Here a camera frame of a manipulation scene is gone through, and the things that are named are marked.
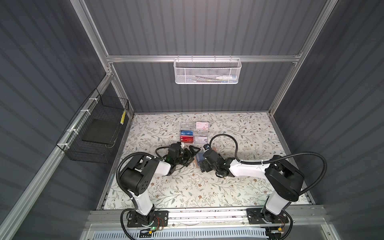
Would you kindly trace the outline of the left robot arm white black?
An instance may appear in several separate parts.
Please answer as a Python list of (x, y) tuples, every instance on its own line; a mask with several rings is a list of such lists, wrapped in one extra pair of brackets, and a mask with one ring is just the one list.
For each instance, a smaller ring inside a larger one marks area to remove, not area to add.
[(155, 156), (145, 152), (130, 154), (116, 170), (117, 184), (134, 203), (136, 213), (148, 217), (155, 209), (147, 191), (153, 176), (170, 176), (189, 166), (200, 151), (201, 148), (176, 142), (157, 148)]

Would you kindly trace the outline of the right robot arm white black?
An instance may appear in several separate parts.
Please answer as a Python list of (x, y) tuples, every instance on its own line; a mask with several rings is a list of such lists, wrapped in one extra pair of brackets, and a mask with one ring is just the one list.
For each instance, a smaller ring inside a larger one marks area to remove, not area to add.
[(273, 187), (272, 194), (262, 209), (264, 219), (271, 222), (302, 194), (304, 174), (286, 159), (274, 155), (274, 163), (262, 162), (259, 165), (240, 163), (235, 158), (224, 159), (213, 149), (203, 153), (202, 164), (206, 172), (215, 171), (219, 178), (253, 177), (267, 180)]

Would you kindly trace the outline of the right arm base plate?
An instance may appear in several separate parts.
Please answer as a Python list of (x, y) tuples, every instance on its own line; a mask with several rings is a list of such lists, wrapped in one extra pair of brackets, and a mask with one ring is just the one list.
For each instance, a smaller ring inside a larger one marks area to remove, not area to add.
[(281, 212), (279, 215), (274, 215), (265, 208), (248, 208), (246, 214), (250, 224), (280, 224), (284, 226), (290, 222), (287, 214)]

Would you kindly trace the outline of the pink leather card holder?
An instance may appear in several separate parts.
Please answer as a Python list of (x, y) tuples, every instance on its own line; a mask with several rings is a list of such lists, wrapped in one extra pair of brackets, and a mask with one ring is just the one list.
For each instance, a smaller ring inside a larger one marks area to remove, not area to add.
[(205, 160), (203, 156), (203, 152), (197, 153), (197, 155), (194, 157), (194, 163), (198, 169), (201, 169), (201, 163)]

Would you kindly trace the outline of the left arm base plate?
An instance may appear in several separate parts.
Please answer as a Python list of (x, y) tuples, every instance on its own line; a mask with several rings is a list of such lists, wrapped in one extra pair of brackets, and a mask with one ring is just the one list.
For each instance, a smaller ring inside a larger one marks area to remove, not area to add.
[(141, 215), (136, 211), (130, 211), (126, 220), (128, 228), (139, 227), (167, 227), (169, 211), (151, 211), (147, 216)]

